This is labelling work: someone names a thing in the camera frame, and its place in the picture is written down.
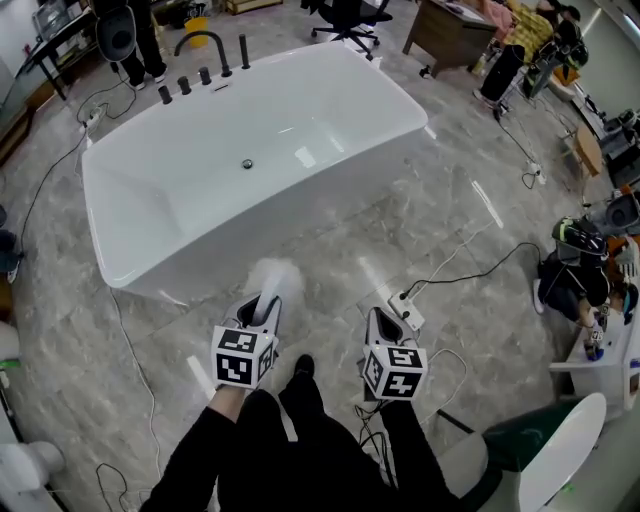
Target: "white freestanding bathtub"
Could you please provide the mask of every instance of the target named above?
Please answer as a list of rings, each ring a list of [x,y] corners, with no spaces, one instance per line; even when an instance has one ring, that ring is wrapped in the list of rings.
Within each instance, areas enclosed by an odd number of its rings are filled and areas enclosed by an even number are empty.
[[[341,42],[260,59],[192,89],[82,157],[104,280],[177,303],[211,296],[286,240],[364,206],[394,180],[427,123]]]

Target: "toilet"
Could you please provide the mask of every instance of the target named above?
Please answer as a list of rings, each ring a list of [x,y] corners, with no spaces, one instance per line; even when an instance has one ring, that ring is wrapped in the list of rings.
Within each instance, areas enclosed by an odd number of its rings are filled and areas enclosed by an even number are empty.
[[[0,445],[0,474],[15,492],[40,489],[63,467],[62,453],[51,443]]]

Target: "black faucet spout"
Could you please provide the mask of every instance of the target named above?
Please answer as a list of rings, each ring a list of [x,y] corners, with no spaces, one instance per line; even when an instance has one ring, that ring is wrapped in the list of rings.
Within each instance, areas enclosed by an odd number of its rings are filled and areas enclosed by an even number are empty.
[[[229,69],[229,64],[227,64],[227,56],[224,53],[224,45],[222,44],[222,39],[215,32],[210,32],[209,30],[195,30],[193,32],[189,32],[186,36],[184,36],[178,44],[176,45],[176,50],[173,52],[173,56],[177,57],[180,55],[180,49],[182,45],[186,43],[189,39],[196,36],[207,36],[213,39],[218,46],[218,53],[220,54],[220,62],[222,63],[222,76],[227,77],[231,76],[231,70]]]

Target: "person's left foot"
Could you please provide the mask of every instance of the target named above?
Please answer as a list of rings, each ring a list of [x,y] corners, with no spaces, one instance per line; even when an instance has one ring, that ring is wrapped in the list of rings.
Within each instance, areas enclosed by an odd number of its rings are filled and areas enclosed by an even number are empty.
[[[298,360],[296,361],[296,366],[293,370],[293,375],[298,375],[299,373],[306,373],[310,377],[313,377],[313,374],[316,371],[316,363],[313,361],[313,357],[310,354],[302,354]]]

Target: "white cable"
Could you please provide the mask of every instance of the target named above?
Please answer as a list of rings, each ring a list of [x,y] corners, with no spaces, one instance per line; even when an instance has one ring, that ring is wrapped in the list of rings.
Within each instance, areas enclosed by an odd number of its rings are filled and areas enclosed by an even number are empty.
[[[162,472],[160,471],[160,443],[158,441],[158,437],[156,436],[156,433],[153,431],[153,416],[156,412],[156,396],[153,394],[153,391],[151,391],[151,386],[149,386],[149,381],[147,380],[147,377],[145,376],[144,371],[142,370],[140,361],[138,361],[138,357],[136,356],[136,353],[133,350],[133,344],[131,343],[131,340],[129,339],[129,335],[127,334],[127,331],[125,330],[124,325],[122,323],[122,312],[120,311],[120,305],[118,304],[118,301],[116,300],[116,297],[113,294],[113,290],[111,289],[111,287],[109,286],[108,288],[109,288],[109,293],[111,294],[111,298],[113,299],[113,303],[116,305],[116,312],[118,313],[118,321],[120,322],[120,328],[122,329],[122,334],[124,335],[124,339],[127,341],[127,346],[129,347],[131,356],[133,357],[133,360],[136,363],[136,368],[138,369],[138,373],[140,374],[140,379],[142,380],[144,387],[147,389],[147,391],[149,392],[149,395],[151,396],[151,414],[149,414],[149,431],[151,432],[151,437],[153,437],[153,440],[156,444],[156,470],[158,471],[158,479],[161,479]]]
[[[452,254],[451,256],[449,256],[446,260],[444,260],[444,261],[440,264],[440,266],[439,266],[437,269],[435,269],[435,271],[433,272],[433,274],[431,274],[431,277],[430,277],[429,279],[427,279],[427,281],[431,281],[431,280],[436,276],[436,274],[437,274],[438,272],[440,272],[440,269],[442,269],[442,267],[444,267],[444,266],[445,266],[447,263],[449,263],[453,258],[455,258],[455,257],[456,257],[456,254],[458,254],[458,251],[459,251],[460,249],[462,249],[463,247],[465,247],[468,243],[470,243],[470,242],[471,242],[471,240],[473,240],[473,239],[476,237],[476,235],[477,235],[477,234],[482,233],[483,231],[485,231],[485,230],[489,229],[489,228],[491,227],[491,225],[492,225],[492,224],[495,224],[495,222],[496,222],[495,220],[492,220],[492,221],[491,221],[491,222],[489,222],[489,224],[487,224],[485,227],[480,228],[478,231],[476,231],[475,233],[473,233],[473,235],[471,235],[471,237],[469,238],[469,240],[467,240],[466,242],[461,243],[461,244],[456,248],[456,250],[455,250],[455,251],[453,251],[453,254]],[[422,288],[420,288],[420,289],[419,289],[419,290],[418,290],[418,291],[413,295],[413,297],[409,297],[409,300],[413,301],[413,300],[414,300],[418,295],[420,295],[420,293],[422,293],[422,290],[424,290],[424,289],[427,287],[427,285],[428,285],[428,284],[429,284],[429,283],[425,283],[425,284],[422,286]]]
[[[444,352],[449,352],[450,354],[453,354],[454,356],[456,356],[460,362],[463,364],[464,366],[464,377],[462,377],[462,380],[460,381],[460,384],[458,384],[458,386],[456,387],[456,389],[454,390],[454,392],[452,393],[452,395],[447,398],[447,400],[440,406],[438,407],[435,411],[433,411],[431,414],[429,414],[429,416],[427,416],[425,419],[423,419],[420,422],[420,425],[423,425],[424,423],[426,423],[427,421],[429,421],[429,419],[436,414],[440,409],[442,409],[443,407],[446,407],[447,405],[449,405],[453,399],[456,397],[456,395],[458,394],[458,391],[460,391],[460,388],[462,387],[462,385],[464,384],[464,382],[467,380],[467,372],[468,372],[468,368],[467,368],[467,363],[465,363],[464,359],[462,359],[462,357],[457,354],[456,352],[454,352],[451,349],[448,348],[443,348],[438,350],[433,357],[431,358],[431,363],[433,364],[433,361],[435,360],[436,357],[438,357],[440,354],[444,353]]]

